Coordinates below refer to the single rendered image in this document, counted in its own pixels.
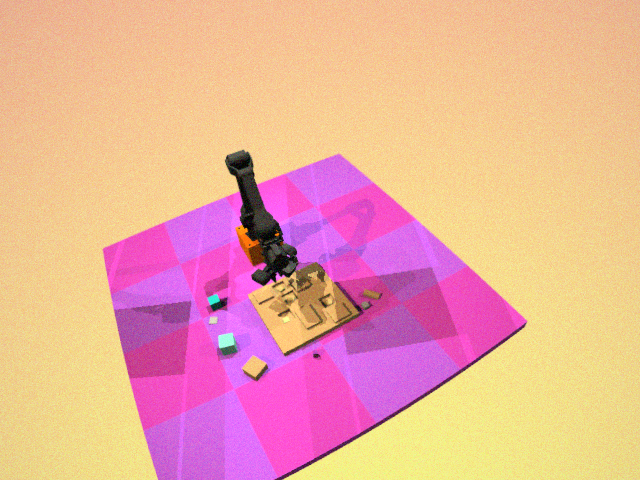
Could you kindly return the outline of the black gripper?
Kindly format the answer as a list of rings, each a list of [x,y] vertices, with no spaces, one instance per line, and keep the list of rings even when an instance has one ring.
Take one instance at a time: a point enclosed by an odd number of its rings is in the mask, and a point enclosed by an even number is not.
[[[297,255],[297,249],[287,243],[284,243],[282,245],[283,250],[285,251],[286,255],[292,256],[292,255]],[[252,275],[251,278],[253,281],[255,281],[256,283],[266,287],[268,285],[268,283],[270,282],[270,280],[272,280],[275,284],[276,284],[276,276],[277,274],[274,273],[273,271],[273,267],[270,263],[270,261],[268,260],[267,256],[263,253],[263,251],[261,252],[261,255],[264,256],[264,260],[263,263],[266,264],[266,266],[261,270],[261,269],[257,269]]]

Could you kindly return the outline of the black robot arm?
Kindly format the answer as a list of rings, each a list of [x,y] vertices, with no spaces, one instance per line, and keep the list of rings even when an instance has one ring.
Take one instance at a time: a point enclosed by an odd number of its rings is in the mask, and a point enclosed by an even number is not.
[[[265,206],[262,195],[255,181],[252,156],[249,151],[241,150],[226,156],[225,163],[230,175],[237,179],[242,201],[239,216],[245,234],[258,241],[263,253],[270,261],[274,273],[281,273],[290,278],[298,265],[295,255],[288,257],[280,242],[284,241],[279,222],[273,218]],[[275,234],[279,234],[276,236]],[[259,239],[260,238],[260,239]]]

